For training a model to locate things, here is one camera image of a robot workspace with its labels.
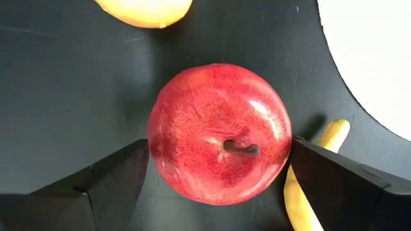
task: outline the yellow fruit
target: yellow fruit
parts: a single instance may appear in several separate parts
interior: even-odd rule
[[[165,28],[185,16],[192,0],[95,0],[119,20],[142,28]]]
[[[347,120],[337,119],[327,126],[317,144],[337,153],[347,137],[349,129],[350,125]],[[292,166],[288,168],[287,172],[284,200],[288,217],[295,231],[323,231],[301,186],[298,184]]]

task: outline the apple stem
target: apple stem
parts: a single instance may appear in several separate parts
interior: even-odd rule
[[[258,156],[260,152],[259,146],[257,144],[251,144],[250,146],[246,148],[239,148],[235,145],[234,141],[232,140],[224,141],[223,147],[226,151],[234,151],[237,153],[241,153],[241,154],[245,154],[245,155],[249,155],[253,157]]]

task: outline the banana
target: banana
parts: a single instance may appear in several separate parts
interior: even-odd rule
[[[317,145],[338,153],[349,129],[350,124],[347,120],[337,119],[327,126]],[[307,197],[298,184],[292,166],[287,172],[284,200],[288,217],[295,231],[323,231]]]

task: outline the apple cavity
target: apple cavity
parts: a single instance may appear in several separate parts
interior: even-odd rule
[[[245,201],[266,189],[291,147],[290,119],[273,88],[236,65],[176,75],[148,122],[150,152],[178,193],[211,205]]]

